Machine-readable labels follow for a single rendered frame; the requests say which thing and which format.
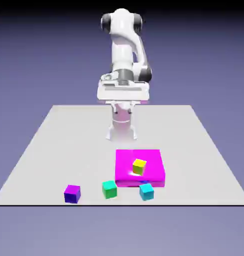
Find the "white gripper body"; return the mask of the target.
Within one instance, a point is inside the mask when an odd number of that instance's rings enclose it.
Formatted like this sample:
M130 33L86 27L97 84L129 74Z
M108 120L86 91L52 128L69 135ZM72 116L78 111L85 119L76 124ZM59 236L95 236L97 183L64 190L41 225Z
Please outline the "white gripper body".
M149 84L147 82L129 81L128 85L119 85L118 80L100 80L97 98L100 101L148 101Z

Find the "small yellow cube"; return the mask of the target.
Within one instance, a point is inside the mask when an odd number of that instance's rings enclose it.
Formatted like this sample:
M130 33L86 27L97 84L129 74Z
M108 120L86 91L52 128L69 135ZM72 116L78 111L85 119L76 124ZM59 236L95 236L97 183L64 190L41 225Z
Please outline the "small yellow cube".
M132 165L132 172L136 175L142 176L146 168L146 161L142 159L135 159Z

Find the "small green cube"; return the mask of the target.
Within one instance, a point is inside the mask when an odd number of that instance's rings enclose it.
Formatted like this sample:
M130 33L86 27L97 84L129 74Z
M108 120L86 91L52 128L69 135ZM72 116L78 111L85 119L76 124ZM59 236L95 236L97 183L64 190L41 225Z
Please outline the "small green cube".
M117 196L117 186L115 181L109 180L102 183L102 192L106 199L114 198Z

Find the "small cyan cube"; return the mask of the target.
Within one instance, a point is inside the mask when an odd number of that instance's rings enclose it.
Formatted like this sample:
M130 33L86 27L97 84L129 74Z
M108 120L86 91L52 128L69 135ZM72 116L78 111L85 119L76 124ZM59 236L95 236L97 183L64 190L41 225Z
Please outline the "small cyan cube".
M150 183L145 183L139 186L139 194L144 201L154 198L154 189Z

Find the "small purple cube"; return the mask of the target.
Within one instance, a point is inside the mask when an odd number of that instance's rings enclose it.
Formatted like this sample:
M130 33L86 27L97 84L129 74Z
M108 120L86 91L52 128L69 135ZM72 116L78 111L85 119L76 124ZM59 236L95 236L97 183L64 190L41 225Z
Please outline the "small purple cube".
M66 203L76 204L81 197L80 186L69 184L64 191L64 200Z

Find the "large magenta box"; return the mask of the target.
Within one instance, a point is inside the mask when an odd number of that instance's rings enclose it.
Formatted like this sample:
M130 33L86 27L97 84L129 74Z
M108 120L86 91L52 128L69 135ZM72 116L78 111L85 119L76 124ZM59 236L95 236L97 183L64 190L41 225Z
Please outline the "large magenta box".
M136 159L146 161L142 175L133 173ZM118 187L138 187L150 183L165 186L165 169L158 149L117 149L115 155L115 182Z

